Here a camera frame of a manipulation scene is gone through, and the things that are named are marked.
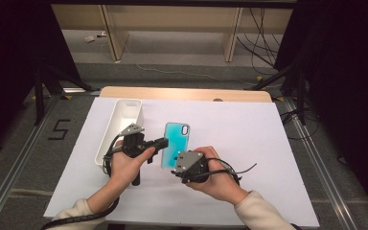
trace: white table surface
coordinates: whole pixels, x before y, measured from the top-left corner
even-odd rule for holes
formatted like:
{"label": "white table surface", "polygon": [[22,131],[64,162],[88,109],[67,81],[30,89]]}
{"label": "white table surface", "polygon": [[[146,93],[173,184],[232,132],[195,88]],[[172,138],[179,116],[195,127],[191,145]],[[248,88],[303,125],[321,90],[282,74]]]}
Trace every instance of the white table surface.
{"label": "white table surface", "polygon": [[[118,99],[93,102],[44,217],[90,197],[108,177],[95,164],[114,104]],[[274,103],[227,103],[142,100],[145,140],[164,134],[167,122],[191,126],[189,150],[213,146],[221,159],[242,175],[241,185],[256,190],[289,222],[319,226],[307,190],[295,163]],[[243,226],[231,204],[193,191],[160,167],[161,151],[141,168],[141,184],[121,195],[116,210],[106,219],[120,223],[192,226]]]}

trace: blue phone case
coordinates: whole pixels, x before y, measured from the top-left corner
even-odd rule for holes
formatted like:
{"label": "blue phone case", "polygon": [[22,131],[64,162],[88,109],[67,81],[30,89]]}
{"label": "blue phone case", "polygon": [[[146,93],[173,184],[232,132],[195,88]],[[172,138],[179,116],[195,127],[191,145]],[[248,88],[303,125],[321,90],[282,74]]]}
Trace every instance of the blue phone case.
{"label": "blue phone case", "polygon": [[161,168],[175,168],[176,157],[187,150],[190,126],[180,123],[167,123],[164,136],[169,139],[169,146],[163,149]]}

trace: wooden edge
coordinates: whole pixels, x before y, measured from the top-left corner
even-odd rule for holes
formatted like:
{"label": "wooden edge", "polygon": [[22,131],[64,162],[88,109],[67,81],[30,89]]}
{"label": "wooden edge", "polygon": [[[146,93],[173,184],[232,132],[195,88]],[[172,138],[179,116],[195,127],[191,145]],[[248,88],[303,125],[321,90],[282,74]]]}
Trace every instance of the wooden edge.
{"label": "wooden edge", "polygon": [[153,88],[107,86],[101,91],[102,98],[134,98],[158,100],[195,100],[271,103],[271,97],[264,91],[193,89],[193,88]]}

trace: white box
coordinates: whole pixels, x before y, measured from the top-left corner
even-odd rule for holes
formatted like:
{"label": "white box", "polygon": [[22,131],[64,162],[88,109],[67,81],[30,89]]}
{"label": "white box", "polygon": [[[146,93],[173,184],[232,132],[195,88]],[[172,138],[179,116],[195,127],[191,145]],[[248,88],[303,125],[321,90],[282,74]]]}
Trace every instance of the white box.
{"label": "white box", "polygon": [[120,99],[115,103],[112,115],[103,135],[103,140],[95,156],[95,164],[103,168],[103,158],[112,144],[113,139],[132,123],[143,126],[142,102],[137,99]]}

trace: hand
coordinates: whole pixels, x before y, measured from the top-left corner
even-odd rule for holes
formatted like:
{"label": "hand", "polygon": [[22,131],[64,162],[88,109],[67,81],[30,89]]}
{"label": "hand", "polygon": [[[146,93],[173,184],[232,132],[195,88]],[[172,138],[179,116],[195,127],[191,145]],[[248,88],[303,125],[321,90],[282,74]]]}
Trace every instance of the hand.
{"label": "hand", "polygon": [[121,151],[115,152],[111,160],[110,179],[99,191],[87,199],[92,213],[96,214],[106,210],[136,178],[140,167],[153,156],[154,151],[154,147],[148,148],[135,158],[130,158]]}
{"label": "hand", "polygon": [[[204,153],[207,159],[219,158],[213,147],[197,148],[194,149],[194,151]],[[216,160],[209,160],[208,168],[210,172],[225,169],[220,162]],[[186,185],[215,199],[227,201],[233,205],[237,205],[248,195],[248,192],[241,188],[229,173],[212,174],[204,183],[192,182],[187,183]]]}

